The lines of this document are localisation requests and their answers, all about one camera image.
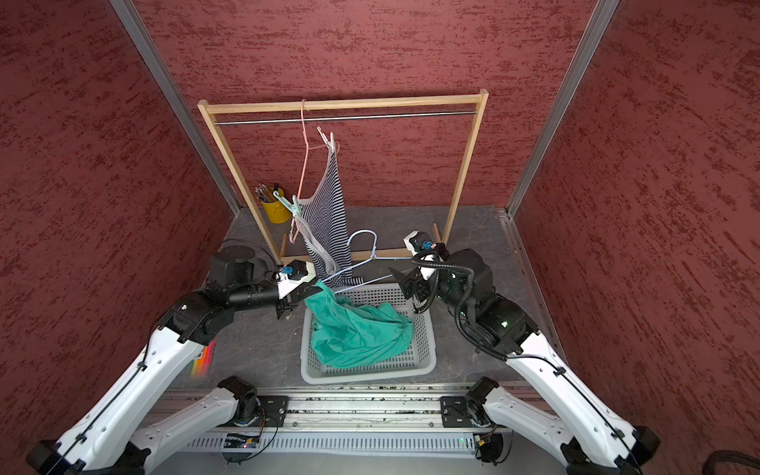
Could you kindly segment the pink wire hanger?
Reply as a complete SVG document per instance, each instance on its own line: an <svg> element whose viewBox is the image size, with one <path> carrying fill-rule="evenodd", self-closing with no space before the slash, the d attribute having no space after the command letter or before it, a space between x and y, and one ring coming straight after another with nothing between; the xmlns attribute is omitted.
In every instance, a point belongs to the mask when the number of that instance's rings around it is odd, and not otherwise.
<svg viewBox="0 0 760 475"><path fill-rule="evenodd" d="M302 138L303 138L304 147L305 147L305 153L304 153L304 160L303 160L303 164L302 164L302 170L301 170L301 174L300 174L300 178L299 178L298 188L297 188L297 192L296 192L296 194L294 196L293 204L296 204L301 199L301 194L302 194L303 187L304 187L304 182L305 182L305 174L306 174L306 171L307 171L308 162L309 162L309 156L310 156L310 150L311 150L310 149L309 138L308 138L308 133L307 133L307 128L306 128L306 118L305 118L306 103L307 103L306 99L302 99L301 103L300 103L300 121L301 121L301 131L302 131ZM289 241L290 241L290 243L296 243L296 241L297 241L297 239L298 239L298 237L300 235L301 228L300 228L300 224L298 223L298 221L296 220L296 218L297 218L297 215L294 214L293 215L293 219L292 219L292 223L291 223L291 231L290 231L290 234L289 234Z"/></svg>

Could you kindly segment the striped tank top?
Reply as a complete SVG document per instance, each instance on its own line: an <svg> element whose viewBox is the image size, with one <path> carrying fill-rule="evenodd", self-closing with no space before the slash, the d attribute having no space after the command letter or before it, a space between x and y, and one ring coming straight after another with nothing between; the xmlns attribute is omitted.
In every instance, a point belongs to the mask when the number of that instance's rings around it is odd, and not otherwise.
<svg viewBox="0 0 760 475"><path fill-rule="evenodd" d="M338 174L338 150L329 147L326 170L314 195L298 200L301 237L316 268L328 287L348 287L363 282L354 276L352 251L348 244L346 205Z"/></svg>

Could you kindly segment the green tank top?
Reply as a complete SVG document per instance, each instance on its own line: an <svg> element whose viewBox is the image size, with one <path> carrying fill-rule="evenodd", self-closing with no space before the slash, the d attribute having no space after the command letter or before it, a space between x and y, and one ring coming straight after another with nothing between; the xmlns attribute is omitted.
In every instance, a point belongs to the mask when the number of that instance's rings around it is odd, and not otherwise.
<svg viewBox="0 0 760 475"><path fill-rule="evenodd" d="M305 300L312 314L310 348L318 360L336 369L378 364L404 353L414 338L413 322L389 303L353 304L324 283Z"/></svg>

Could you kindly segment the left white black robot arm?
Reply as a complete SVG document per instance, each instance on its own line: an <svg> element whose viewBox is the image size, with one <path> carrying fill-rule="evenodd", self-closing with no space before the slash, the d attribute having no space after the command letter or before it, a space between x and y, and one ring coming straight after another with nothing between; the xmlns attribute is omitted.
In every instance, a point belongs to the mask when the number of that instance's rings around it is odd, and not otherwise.
<svg viewBox="0 0 760 475"><path fill-rule="evenodd" d="M39 474L148 474L214 427L263 426L257 390L235 376L152 429L140 424L176 376L233 324L238 312L265 308L282 318L320 293L317 280L313 263L268 264L247 245L213 253L202 286L169 307L144 349L98 403L55 441L37 443L27 463Z"/></svg>

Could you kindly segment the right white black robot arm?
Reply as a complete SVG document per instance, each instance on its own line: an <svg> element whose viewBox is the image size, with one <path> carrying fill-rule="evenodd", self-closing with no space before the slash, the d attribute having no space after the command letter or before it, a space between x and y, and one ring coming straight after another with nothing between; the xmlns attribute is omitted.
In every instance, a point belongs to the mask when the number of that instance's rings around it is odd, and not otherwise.
<svg viewBox="0 0 760 475"><path fill-rule="evenodd" d="M466 395L468 417L481 427L511 429L557 459L569 474L640 474L660 439L604 404L553 348L538 325L493 284L492 269L472 249L422 249L409 272L391 274L406 299L439 302L457 332L515 370L550 411L532 407L483 377Z"/></svg>

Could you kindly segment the white clothespin top striped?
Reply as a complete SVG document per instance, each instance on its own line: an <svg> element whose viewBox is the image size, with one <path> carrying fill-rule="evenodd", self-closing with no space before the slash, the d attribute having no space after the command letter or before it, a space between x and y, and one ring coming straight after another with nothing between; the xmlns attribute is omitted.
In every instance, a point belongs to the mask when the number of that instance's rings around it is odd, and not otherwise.
<svg viewBox="0 0 760 475"><path fill-rule="evenodd" d="M334 133L326 134L321 127L317 128L317 132L320 135L325 147L328 149L330 154L338 151L338 142L336 141L336 138L334 137Z"/></svg>

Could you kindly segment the light blue wire hanger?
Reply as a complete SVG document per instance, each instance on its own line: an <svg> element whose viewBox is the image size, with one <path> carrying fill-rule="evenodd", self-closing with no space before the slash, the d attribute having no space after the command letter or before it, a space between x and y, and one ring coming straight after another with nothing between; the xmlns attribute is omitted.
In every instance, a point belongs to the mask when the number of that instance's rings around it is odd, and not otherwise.
<svg viewBox="0 0 760 475"><path fill-rule="evenodd" d="M378 283L379 281L391 277L391 274L388 274L370 280L362 279L360 283L354 283L352 285L346 284L344 275L353 272L354 269L357 269L358 267L362 267L375 261L400 261L409 260L412 257L411 251L408 251L405 247L402 247L401 249L378 249L378 235L374 231L368 229L358 230L352 233L348 237L348 246L350 247L353 240L360 235L370 235L372 237L373 241L371 249L369 251L353 251L351 253L351 265L348 265L345 269L340 269L334 272L322 280L324 285L331 288L334 287L334 293L348 292L368 284Z"/></svg>

